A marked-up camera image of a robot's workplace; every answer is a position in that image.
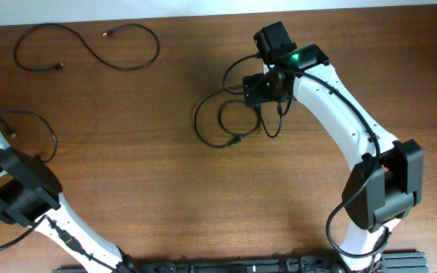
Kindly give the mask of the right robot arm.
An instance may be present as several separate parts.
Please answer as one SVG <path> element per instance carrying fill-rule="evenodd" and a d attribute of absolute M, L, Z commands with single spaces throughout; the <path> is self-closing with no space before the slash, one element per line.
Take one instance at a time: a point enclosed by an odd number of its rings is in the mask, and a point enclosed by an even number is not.
<path fill-rule="evenodd" d="M 298 47 L 282 22 L 254 37 L 264 71 L 243 79 L 244 98 L 257 108 L 276 102 L 286 115 L 293 102 L 309 109 L 326 129 L 351 170 L 338 209 L 350 224 L 334 253 L 303 256 L 300 272 L 425 272 L 422 252 L 389 252 L 393 229 L 423 197 L 424 154 L 414 140 L 401 142 L 349 93 L 326 54 L 314 44 Z"/>

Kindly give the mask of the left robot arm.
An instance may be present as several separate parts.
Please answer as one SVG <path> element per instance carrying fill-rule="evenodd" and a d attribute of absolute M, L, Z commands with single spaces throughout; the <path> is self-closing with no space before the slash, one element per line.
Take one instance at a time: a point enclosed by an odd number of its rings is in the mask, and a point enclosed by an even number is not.
<path fill-rule="evenodd" d="M 130 256 L 99 236 L 70 207 L 55 174 L 12 147 L 0 131 L 0 221 L 57 243 L 86 272 L 136 272 Z"/>

